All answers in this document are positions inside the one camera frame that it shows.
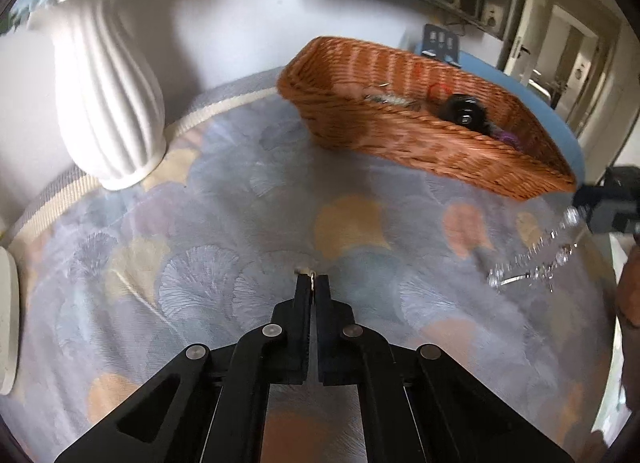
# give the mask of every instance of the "vase base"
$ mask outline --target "vase base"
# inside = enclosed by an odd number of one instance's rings
[[[166,141],[162,138],[162,143],[158,147],[158,152],[156,152],[149,161],[146,162],[146,165],[140,167],[135,172],[128,174],[122,178],[117,179],[99,179],[100,184],[106,188],[107,190],[122,190],[125,188],[129,188],[130,186],[135,185],[142,181],[145,177],[151,174],[156,167],[162,161],[164,154],[166,153]]]

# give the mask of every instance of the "person's skin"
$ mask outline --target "person's skin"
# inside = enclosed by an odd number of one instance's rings
[[[640,247],[634,246],[622,270],[616,303],[622,327],[622,384],[625,387],[626,406],[632,411],[640,409]]]

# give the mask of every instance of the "patterned tablecloth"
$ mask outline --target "patterned tablecloth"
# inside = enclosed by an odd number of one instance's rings
[[[139,185],[88,191],[42,233],[14,233],[23,331],[0,414],[32,459],[52,462],[186,345],[268,322],[296,268],[327,273],[391,343],[440,345],[575,455],[609,369],[610,268],[586,238],[553,293],[485,283],[556,226],[562,198],[518,203],[323,150],[273,89],[245,93],[174,125]],[[262,460],[364,462],[355,390],[322,388],[311,361],[307,384],[272,388]]]

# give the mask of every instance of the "black round object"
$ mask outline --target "black round object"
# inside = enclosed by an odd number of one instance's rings
[[[474,96],[452,94],[438,110],[438,117],[486,134],[486,109]]]

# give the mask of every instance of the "basket rim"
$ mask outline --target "basket rim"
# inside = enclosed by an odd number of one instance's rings
[[[430,60],[427,57],[422,57],[419,55],[416,55],[414,53],[411,53],[409,51],[405,51],[405,50],[400,50],[400,49],[396,49],[396,48],[391,48],[389,46],[385,46],[382,44],[377,44],[377,43],[373,43],[373,42],[366,42],[363,40],[358,40],[358,39],[353,39],[353,38],[347,38],[347,37],[335,37],[335,36],[319,36],[316,37],[315,39],[313,39],[311,42],[309,42],[298,54],[297,56],[283,69],[282,74],[280,76],[280,82],[283,82],[285,79],[287,80],[287,83],[289,85],[290,88],[294,88],[296,90],[298,90],[299,92],[302,92],[302,94],[306,95],[306,96],[318,96],[318,97],[326,97],[327,95],[330,96],[334,96],[336,98],[340,98],[348,103],[353,103],[353,104],[358,104],[361,105],[363,107],[369,107],[369,108],[380,108],[381,106],[385,108],[385,112],[392,112],[394,113],[396,116],[402,116],[404,118],[411,118],[411,119],[416,119],[416,117],[418,116],[420,119],[427,117],[428,123],[430,125],[436,126],[436,127],[440,127],[442,130],[444,131],[448,131],[448,135],[449,137],[460,137],[463,139],[475,139],[478,141],[482,141],[485,146],[489,146],[489,148],[492,148],[496,151],[499,151],[501,154],[503,155],[507,155],[510,157],[510,160],[512,160],[513,162],[516,163],[520,163],[522,166],[535,166],[537,167],[537,169],[539,170],[543,170],[546,173],[553,175],[556,178],[564,178],[564,181],[575,186],[576,184],[576,177],[575,177],[575,173],[573,172],[573,170],[571,169],[571,167],[569,166],[569,164],[567,163],[566,159],[564,158],[564,155],[562,154],[562,152],[558,149],[558,146],[556,145],[556,142],[553,141],[553,139],[551,139],[551,137],[548,135],[548,132],[546,131],[546,129],[544,128],[544,126],[540,123],[540,121],[538,120],[538,118],[536,117],[536,115],[523,103],[522,100],[520,100],[520,98],[516,95],[511,93],[510,91],[508,91],[507,89],[494,84],[491,81],[485,80],[484,78],[481,78],[482,81],[487,82],[489,84],[492,84],[495,88],[503,91],[505,94],[507,94],[508,96],[510,96],[519,106],[520,109],[524,110],[525,112],[528,112],[531,116],[530,119],[530,123],[532,123],[532,125],[536,126],[538,129],[537,130],[541,130],[543,132],[543,134],[546,136],[547,141],[548,141],[548,145],[552,147],[552,149],[554,150],[556,157],[562,162],[562,165],[564,167],[564,169],[566,170],[565,172],[561,172],[560,170],[557,170],[551,166],[549,166],[548,164],[530,156],[529,154],[526,154],[524,152],[520,152],[518,150],[516,150],[515,148],[502,143],[501,141],[491,138],[490,136],[485,136],[484,134],[481,134],[479,132],[475,132],[472,130],[469,130],[468,128],[461,126],[461,125],[456,125],[455,123],[452,122],[445,122],[444,120],[441,120],[440,118],[438,118],[437,116],[435,116],[434,114],[430,113],[428,110],[423,110],[423,111],[414,111],[414,110],[407,110],[404,109],[402,107],[399,106],[393,106],[390,104],[380,104],[377,102],[371,102],[370,100],[360,100],[360,99],[356,99],[356,98],[348,98],[346,96],[340,95],[335,93],[335,91],[331,90],[331,89],[323,89],[323,88],[318,88],[315,87],[311,84],[309,84],[308,82],[305,82],[303,80],[300,79],[300,76],[298,75],[298,72],[303,68],[303,66],[305,65],[305,63],[308,61],[308,56],[311,55],[312,53],[314,53],[316,51],[316,49],[318,48],[318,46],[320,46],[323,43],[327,43],[327,42],[331,42],[331,41],[336,41],[336,42],[341,42],[341,43],[353,43],[354,46],[357,47],[377,47],[377,48],[385,48],[386,50],[388,50],[388,52],[390,53],[395,53],[395,54],[399,54],[399,55],[404,55],[404,56],[408,56],[409,58],[411,58],[412,60],[417,60],[417,59],[421,59],[421,60]],[[442,62],[439,61],[434,61],[437,65],[442,65],[442,66],[448,66],[448,67],[453,67],[453,66],[449,66],[448,64],[443,64]],[[464,74],[464,75],[469,75],[470,77],[475,77],[475,78],[479,78],[474,74],[462,71],[462,70],[457,70],[460,73]]]

